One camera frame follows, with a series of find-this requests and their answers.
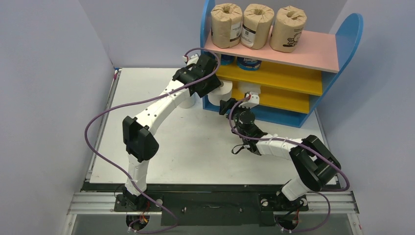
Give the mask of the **blue plastic tissue roll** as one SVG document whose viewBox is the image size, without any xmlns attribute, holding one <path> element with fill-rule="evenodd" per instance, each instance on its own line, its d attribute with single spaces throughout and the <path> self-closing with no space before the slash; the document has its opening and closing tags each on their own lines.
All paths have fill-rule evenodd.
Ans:
<svg viewBox="0 0 415 235">
<path fill-rule="evenodd" d="M 226 55 L 226 54 L 221 54 L 220 55 L 220 64 L 221 64 L 221 66 L 230 65 L 234 62 L 234 60 L 235 60 L 235 56 Z"/>
</svg>

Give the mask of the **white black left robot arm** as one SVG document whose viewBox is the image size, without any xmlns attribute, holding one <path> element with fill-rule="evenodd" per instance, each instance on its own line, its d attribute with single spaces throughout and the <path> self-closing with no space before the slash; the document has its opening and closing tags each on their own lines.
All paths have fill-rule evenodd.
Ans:
<svg viewBox="0 0 415 235">
<path fill-rule="evenodd" d="M 192 56 L 185 67 L 178 69 L 162 92 L 162 98 L 134 117 L 126 116 L 122 122 L 123 142 L 128 153 L 128 173 L 131 179 L 123 188 L 127 205 L 135 211 L 144 208 L 147 200 L 143 192 L 147 188 L 149 161 L 159 149 L 155 139 L 163 121 L 193 94 L 204 97 L 220 87 L 215 74 L 219 58 L 206 54 Z"/>
</svg>

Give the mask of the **brown roll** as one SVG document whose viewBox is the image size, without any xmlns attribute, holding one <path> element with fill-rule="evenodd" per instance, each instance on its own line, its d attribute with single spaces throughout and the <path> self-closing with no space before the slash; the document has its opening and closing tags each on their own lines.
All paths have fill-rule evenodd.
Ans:
<svg viewBox="0 0 415 235">
<path fill-rule="evenodd" d="M 211 10 L 211 38 L 219 48 L 230 48 L 240 43 L 242 10 L 234 3 L 215 5 Z"/>
<path fill-rule="evenodd" d="M 273 50 L 291 53 L 300 40 L 307 22 L 306 13 L 299 8 L 286 6 L 280 8 L 272 29 L 269 45 Z"/>
</svg>

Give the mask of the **white paper roll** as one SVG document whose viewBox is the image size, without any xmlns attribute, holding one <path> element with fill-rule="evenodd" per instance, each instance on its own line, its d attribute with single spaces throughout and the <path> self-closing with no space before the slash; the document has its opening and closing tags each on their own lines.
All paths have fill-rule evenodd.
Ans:
<svg viewBox="0 0 415 235">
<path fill-rule="evenodd" d="M 194 96 L 190 96 L 189 98 L 187 98 L 186 100 L 184 100 L 183 102 L 180 103 L 179 107 L 183 108 L 183 109 L 189 109 L 192 106 L 195 105 L 195 97 Z"/>
<path fill-rule="evenodd" d="M 231 98 L 233 83 L 231 81 L 222 81 L 221 85 L 208 94 L 208 100 L 215 106 L 220 106 L 220 101 L 228 101 Z"/>
<path fill-rule="evenodd" d="M 248 82 L 238 82 L 237 88 L 242 93 L 256 93 L 261 94 L 261 86 L 254 83 L 248 83 Z"/>
</svg>

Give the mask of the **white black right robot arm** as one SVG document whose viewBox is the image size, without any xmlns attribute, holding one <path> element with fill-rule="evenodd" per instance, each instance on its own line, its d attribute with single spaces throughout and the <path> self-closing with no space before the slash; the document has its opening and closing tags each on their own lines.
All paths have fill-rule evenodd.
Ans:
<svg viewBox="0 0 415 235">
<path fill-rule="evenodd" d="M 255 114 L 230 98 L 220 101 L 220 115 L 231 121 L 232 132 L 242 139 L 242 149 L 253 154 L 291 160 L 298 175 L 285 183 L 276 195 L 277 205 L 288 209 L 310 191 L 319 192 L 341 170 L 339 161 L 315 135 L 303 139 L 283 139 L 263 132 L 255 124 Z"/>
</svg>

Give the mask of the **brown roll cloud logo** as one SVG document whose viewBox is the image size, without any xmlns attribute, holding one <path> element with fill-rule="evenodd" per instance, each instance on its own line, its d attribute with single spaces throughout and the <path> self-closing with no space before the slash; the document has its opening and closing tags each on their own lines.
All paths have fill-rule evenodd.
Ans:
<svg viewBox="0 0 415 235">
<path fill-rule="evenodd" d="M 248 5 L 243 13 L 240 42 L 251 49 L 264 47 L 274 15 L 274 10 L 268 6 L 256 3 Z"/>
</svg>

